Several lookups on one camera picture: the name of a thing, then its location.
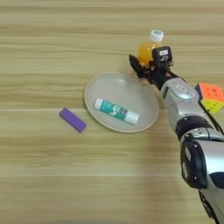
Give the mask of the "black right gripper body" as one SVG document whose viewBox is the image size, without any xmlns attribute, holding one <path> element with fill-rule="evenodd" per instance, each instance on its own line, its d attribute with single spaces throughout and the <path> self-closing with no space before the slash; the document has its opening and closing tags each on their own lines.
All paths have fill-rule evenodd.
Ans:
<svg viewBox="0 0 224 224">
<path fill-rule="evenodd" d="M 147 80 L 150 84 L 156 86 L 158 90 L 169 80 L 178 78 L 178 76 L 173 72 L 167 72 L 163 68 L 157 66 L 150 66 L 142 70 L 139 74 L 140 79 Z"/>
</svg>

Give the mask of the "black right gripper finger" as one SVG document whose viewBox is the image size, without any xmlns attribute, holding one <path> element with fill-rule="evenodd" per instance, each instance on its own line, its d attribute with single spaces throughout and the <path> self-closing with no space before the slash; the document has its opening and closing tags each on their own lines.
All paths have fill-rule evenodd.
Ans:
<svg viewBox="0 0 224 224">
<path fill-rule="evenodd" d="M 137 77 L 138 78 L 143 78 L 144 77 L 144 70 L 139 63 L 138 58 L 135 57 L 134 55 L 130 54 L 129 55 L 129 63 L 131 65 L 131 67 L 133 68 L 133 70 L 136 72 Z"/>
</svg>

